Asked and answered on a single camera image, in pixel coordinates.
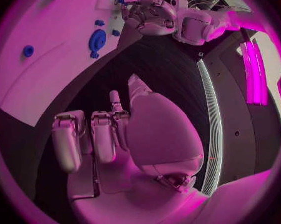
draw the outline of black floor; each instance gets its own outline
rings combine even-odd
[[[118,90],[129,110],[127,80],[137,74],[153,91],[178,105],[202,140],[205,162],[195,187],[202,187],[209,145],[209,121],[202,80],[196,63],[170,37],[143,37],[102,68],[73,99],[67,110],[82,109],[86,118],[95,110],[110,110],[109,92]],[[66,178],[57,166],[49,140],[39,167],[36,204],[60,223],[73,223],[66,197]]]

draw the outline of dark floor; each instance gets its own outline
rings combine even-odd
[[[67,110],[82,109],[89,119],[95,110],[110,110],[109,92],[118,90],[129,110],[127,80],[136,73],[153,91],[177,104],[197,129],[205,162],[195,187],[201,189],[209,145],[209,121],[202,80],[196,63],[170,37],[143,37],[102,68],[77,94]],[[66,196],[67,175],[55,160],[52,142],[45,147],[36,184],[36,204],[60,223],[74,223]]]

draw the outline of blue object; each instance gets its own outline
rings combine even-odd
[[[106,32],[98,29],[94,31],[89,39],[89,49],[91,52],[92,58],[98,58],[99,54],[97,53],[102,47],[106,44]]]
[[[112,35],[120,36],[120,32],[118,30],[112,30]]]
[[[95,21],[95,24],[96,24],[97,26],[104,26],[104,25],[105,25],[105,22],[102,21],[102,20],[96,20],[96,21]]]
[[[118,3],[123,4],[123,5],[128,5],[127,3],[125,3],[124,0],[117,0]]]
[[[33,54],[34,48],[31,45],[27,45],[23,49],[23,55],[25,57],[30,57]]]

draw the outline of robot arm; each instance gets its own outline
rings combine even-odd
[[[188,8],[186,0],[116,0],[122,4],[123,20],[143,35],[172,34],[191,45],[203,45],[221,36],[225,30],[241,27],[265,31],[252,12],[231,9],[219,11]]]

